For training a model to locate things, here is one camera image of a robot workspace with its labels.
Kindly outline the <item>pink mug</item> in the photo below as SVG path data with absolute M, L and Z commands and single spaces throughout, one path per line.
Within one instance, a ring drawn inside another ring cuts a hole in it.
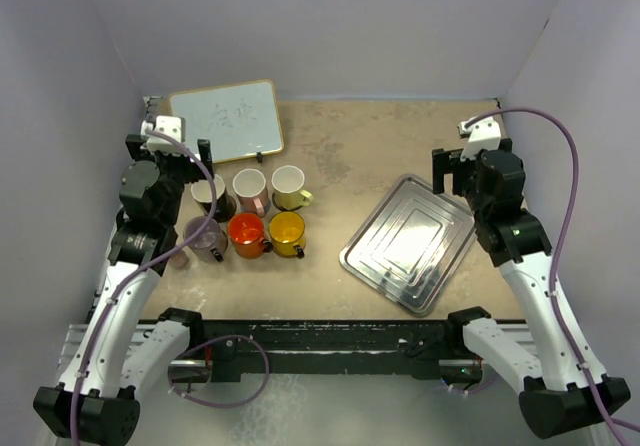
M 267 181 L 258 169 L 243 169 L 232 180 L 232 188 L 243 212 L 264 217 L 271 206 Z

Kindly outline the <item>purple mug black rim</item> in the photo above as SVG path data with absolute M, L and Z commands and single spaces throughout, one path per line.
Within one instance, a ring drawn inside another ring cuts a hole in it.
M 205 228 L 189 244 L 189 249 L 201 261 L 217 262 L 224 261 L 228 248 L 227 234 L 215 220 L 206 221 L 206 216 L 199 216 L 191 219 L 185 226 L 183 236 L 185 239 L 192 236 L 200 226 Z

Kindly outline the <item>dark mug white interior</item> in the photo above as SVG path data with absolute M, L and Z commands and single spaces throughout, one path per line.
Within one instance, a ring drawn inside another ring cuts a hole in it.
M 212 195 L 207 180 L 195 182 L 190 187 L 191 197 L 204 214 L 208 214 L 212 207 L 215 207 L 214 220 L 219 223 L 228 222 L 236 213 L 236 201 L 228 192 L 226 183 L 219 174 L 214 175 L 214 186 L 215 196 Z

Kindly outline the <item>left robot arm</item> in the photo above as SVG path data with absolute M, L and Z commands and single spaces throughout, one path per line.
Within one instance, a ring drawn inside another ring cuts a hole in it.
M 121 176 L 98 303 L 57 385 L 39 388 L 33 401 L 50 431 L 74 445 L 127 444 L 143 399 L 171 361 L 194 358 L 206 344 L 200 314 L 168 309 L 148 338 L 130 345 L 169 258 L 183 247 L 175 225 L 186 185 L 214 178 L 210 143 L 199 140 L 192 153 L 150 132 L 129 135 L 126 146 L 133 162 Z

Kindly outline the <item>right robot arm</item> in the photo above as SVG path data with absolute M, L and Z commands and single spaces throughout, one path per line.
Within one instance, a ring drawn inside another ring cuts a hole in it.
M 529 353 L 506 336 L 482 308 L 452 313 L 446 349 L 456 357 L 471 353 L 489 362 L 518 396 L 529 429 L 548 439 L 606 423 L 630 399 L 622 378 L 610 376 L 593 354 L 552 269 L 553 250 L 540 221 L 522 205 L 526 179 L 522 160 L 508 139 L 474 157 L 463 150 L 432 152 L 433 190 L 444 177 L 471 208 L 483 250 L 515 295 L 534 341 Z

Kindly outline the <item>orange glass cup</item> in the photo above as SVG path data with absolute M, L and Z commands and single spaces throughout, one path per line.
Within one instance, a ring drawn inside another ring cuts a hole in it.
M 250 212 L 234 215 L 228 222 L 228 236 L 236 253 L 245 259 L 255 259 L 273 251 L 264 224 L 259 216 Z

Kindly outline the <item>yellow glass cup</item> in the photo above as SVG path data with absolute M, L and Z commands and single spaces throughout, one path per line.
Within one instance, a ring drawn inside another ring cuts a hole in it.
M 284 211 L 276 214 L 268 225 L 269 236 L 276 254 L 303 259 L 306 247 L 306 225 L 296 212 Z

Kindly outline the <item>pale yellow mug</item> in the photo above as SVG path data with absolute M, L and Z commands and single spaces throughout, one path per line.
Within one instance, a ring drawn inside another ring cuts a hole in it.
M 305 174 L 300 168 L 293 165 L 284 165 L 272 173 L 272 189 L 273 192 L 280 194 L 299 193 L 307 199 L 306 206 L 309 206 L 313 202 L 314 196 L 305 189 L 305 180 Z

